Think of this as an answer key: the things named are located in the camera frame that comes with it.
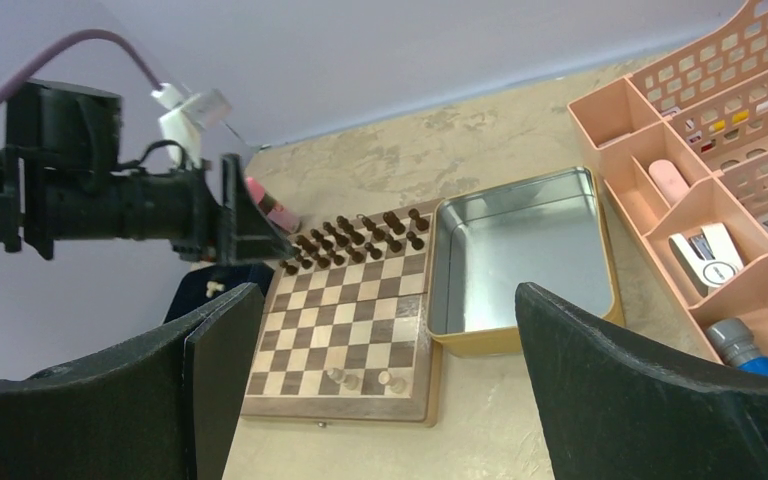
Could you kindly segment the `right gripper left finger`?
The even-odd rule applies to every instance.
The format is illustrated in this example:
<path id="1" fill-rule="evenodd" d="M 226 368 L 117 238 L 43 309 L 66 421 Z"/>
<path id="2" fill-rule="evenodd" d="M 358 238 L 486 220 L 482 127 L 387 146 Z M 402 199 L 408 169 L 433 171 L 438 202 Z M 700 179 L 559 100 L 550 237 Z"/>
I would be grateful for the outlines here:
<path id="1" fill-rule="evenodd" d="M 190 313 L 21 380 L 0 380 L 0 479 L 219 479 L 264 298 Z"/>

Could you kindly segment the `white chess piece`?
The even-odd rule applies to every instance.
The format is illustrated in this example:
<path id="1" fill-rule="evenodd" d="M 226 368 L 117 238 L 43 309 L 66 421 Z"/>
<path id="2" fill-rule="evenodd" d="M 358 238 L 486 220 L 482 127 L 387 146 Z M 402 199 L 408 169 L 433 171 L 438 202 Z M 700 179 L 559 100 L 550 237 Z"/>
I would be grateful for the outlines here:
<path id="1" fill-rule="evenodd" d="M 357 390 L 361 385 L 361 380 L 357 375 L 341 368 L 330 368 L 326 374 L 330 380 L 346 390 Z"/>
<path id="2" fill-rule="evenodd" d="M 377 380 L 389 395 L 401 396 L 410 390 L 407 377 L 400 372 L 382 371 L 379 373 Z"/>

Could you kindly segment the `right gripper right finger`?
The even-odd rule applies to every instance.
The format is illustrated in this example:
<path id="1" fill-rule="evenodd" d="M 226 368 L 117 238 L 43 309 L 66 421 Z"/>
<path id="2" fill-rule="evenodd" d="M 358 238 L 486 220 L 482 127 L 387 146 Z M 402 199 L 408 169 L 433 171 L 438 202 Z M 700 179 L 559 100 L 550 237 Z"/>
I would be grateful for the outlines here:
<path id="1" fill-rule="evenodd" d="M 768 376 L 683 353 L 525 282 L 515 315 L 558 479 L 768 479 Z"/>

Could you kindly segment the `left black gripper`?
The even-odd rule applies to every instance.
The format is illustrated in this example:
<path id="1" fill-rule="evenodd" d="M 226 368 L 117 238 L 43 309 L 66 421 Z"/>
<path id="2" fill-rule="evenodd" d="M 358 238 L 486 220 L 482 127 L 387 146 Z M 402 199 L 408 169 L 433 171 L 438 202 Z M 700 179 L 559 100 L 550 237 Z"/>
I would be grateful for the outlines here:
<path id="1" fill-rule="evenodd" d="M 184 261 L 213 260 L 219 217 L 221 265 L 290 258 L 291 243 L 250 195 L 241 156 L 220 159 L 220 216 L 202 171 L 109 175 L 99 193 L 87 192 L 76 175 L 47 173 L 46 257 L 56 241 L 126 239 L 167 240 Z"/>

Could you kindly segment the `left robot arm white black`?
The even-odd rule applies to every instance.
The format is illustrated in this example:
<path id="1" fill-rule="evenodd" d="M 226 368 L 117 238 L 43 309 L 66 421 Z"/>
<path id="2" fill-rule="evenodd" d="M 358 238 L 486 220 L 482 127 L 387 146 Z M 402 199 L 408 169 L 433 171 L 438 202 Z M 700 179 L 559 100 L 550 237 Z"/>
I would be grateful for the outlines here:
<path id="1" fill-rule="evenodd" d="M 178 158 L 151 173 L 143 158 L 119 159 L 122 99 L 63 82 L 31 80 L 6 103 L 0 149 L 0 244 L 52 259 L 58 241 L 166 240 L 187 262 L 244 265 L 285 260 L 295 250 L 259 209 L 241 159 L 221 158 L 215 197 L 185 145 L 162 139 Z"/>

